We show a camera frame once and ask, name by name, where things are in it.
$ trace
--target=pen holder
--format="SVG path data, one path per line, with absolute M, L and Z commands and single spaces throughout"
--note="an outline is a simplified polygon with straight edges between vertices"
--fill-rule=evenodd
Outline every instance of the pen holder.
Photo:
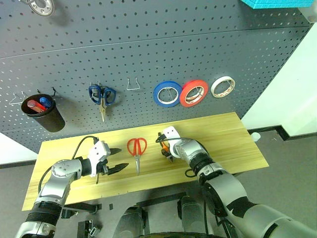
M 44 112 L 37 113 L 36 111 L 32 110 L 27 106 L 27 102 L 29 100 L 33 99 L 39 102 L 41 97 L 47 98 L 52 103 L 52 105 L 49 108 L 47 108 Z M 65 121 L 56 107 L 56 102 L 50 95 L 36 94 L 31 97 L 28 97 L 23 101 L 21 109 L 26 115 L 36 120 L 41 126 L 43 126 L 46 130 L 50 132 L 60 131 L 65 126 Z

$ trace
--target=wooden table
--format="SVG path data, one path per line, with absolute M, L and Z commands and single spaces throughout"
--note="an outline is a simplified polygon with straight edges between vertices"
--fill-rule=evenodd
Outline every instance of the wooden table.
M 66 204 L 195 180 L 196 178 L 185 177 L 184 172 L 189 167 L 184 161 L 177 159 L 174 163 L 170 163 L 161 155 L 160 145 L 155 143 L 158 132 L 162 132 L 170 125 L 177 129 L 180 136 L 190 137 L 204 144 L 211 157 L 230 173 L 268 166 L 235 113 L 102 132 L 93 135 L 105 141 L 110 148 L 122 149 L 122 152 L 108 157 L 108 166 L 113 167 L 120 163 L 129 163 L 129 165 L 119 173 L 100 176 L 98 184 L 96 178 L 90 176 L 73 182 Z M 38 183 L 45 170 L 59 160 L 70 159 L 83 137 L 84 135 L 42 143 L 24 200 L 23 211 L 33 207 L 38 195 Z M 140 159 L 139 176 L 136 175 L 135 160 L 126 149 L 127 141 L 137 137 L 143 137 L 148 142 L 148 147 Z M 77 156 L 87 157 L 93 145 L 90 140 L 85 140 Z M 49 174 L 44 179 L 44 183 L 48 180 Z

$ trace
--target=tape roll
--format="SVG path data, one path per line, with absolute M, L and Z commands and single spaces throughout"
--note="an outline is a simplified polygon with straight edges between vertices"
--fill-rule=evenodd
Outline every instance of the tape roll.
M 159 94 L 163 90 L 169 90 L 171 101 L 164 101 L 159 98 Z M 175 98 L 172 97 L 172 94 L 170 92 L 171 90 L 174 90 L 176 92 Z M 153 92 L 154 101 L 156 102 L 156 104 L 158 104 L 161 107 L 165 107 L 165 108 L 174 107 L 175 105 L 179 104 L 179 96 L 181 92 L 182 92 L 182 87 L 178 83 L 174 81 L 165 81 L 165 82 L 159 83 L 155 87 Z
M 214 90 L 216 89 L 216 87 L 221 84 L 222 82 L 229 82 L 230 83 L 230 86 L 224 90 L 222 93 L 215 93 Z M 234 89 L 234 86 L 235 86 L 235 81 L 230 77 L 230 76 L 224 76 L 224 77 L 221 77 L 219 79 L 217 79 L 211 86 L 210 88 L 210 91 L 212 93 L 212 95 L 215 97 L 215 98 L 223 98 L 225 96 L 227 96 L 229 93 L 232 92 L 232 90 Z
M 196 89 L 197 93 L 193 96 L 188 96 L 193 89 Z M 205 81 L 200 79 L 192 80 L 183 86 L 183 91 L 180 94 L 180 103 L 184 107 L 192 107 L 200 103 L 207 93 L 208 84 Z

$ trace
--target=scissors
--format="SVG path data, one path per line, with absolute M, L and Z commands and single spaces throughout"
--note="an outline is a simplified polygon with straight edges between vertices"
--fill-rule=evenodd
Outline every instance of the scissors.
M 141 150 L 140 140 L 144 141 L 144 143 L 145 143 L 145 147 L 144 147 L 143 150 Z M 134 142 L 133 152 L 131 152 L 131 150 L 129 148 L 130 144 L 132 144 L 132 142 Z M 144 151 L 146 150 L 147 145 L 148 145 L 147 141 L 144 138 L 132 138 L 127 143 L 127 148 L 128 148 L 129 153 L 132 156 L 134 156 L 134 158 L 135 158 L 135 165 L 136 165 L 136 169 L 137 169 L 137 175 L 139 175 L 139 173 L 140 173 L 140 158 L 141 158 L 141 155 L 143 155 Z
M 106 119 L 106 109 L 115 101 L 116 91 L 109 87 L 102 87 L 99 83 L 91 84 L 88 88 L 90 99 L 97 105 L 99 105 L 99 110 L 103 122 Z

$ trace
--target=red tape roll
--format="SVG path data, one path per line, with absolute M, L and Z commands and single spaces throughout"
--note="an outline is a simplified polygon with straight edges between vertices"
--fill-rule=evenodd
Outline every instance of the red tape roll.
M 194 96 L 189 97 L 188 94 L 193 89 L 197 90 L 197 93 Z M 184 107 L 192 107 L 194 105 L 197 105 L 204 99 L 204 97 L 208 93 L 208 84 L 200 79 L 192 80 L 188 83 L 186 83 L 183 87 L 183 91 L 180 94 L 180 103 Z

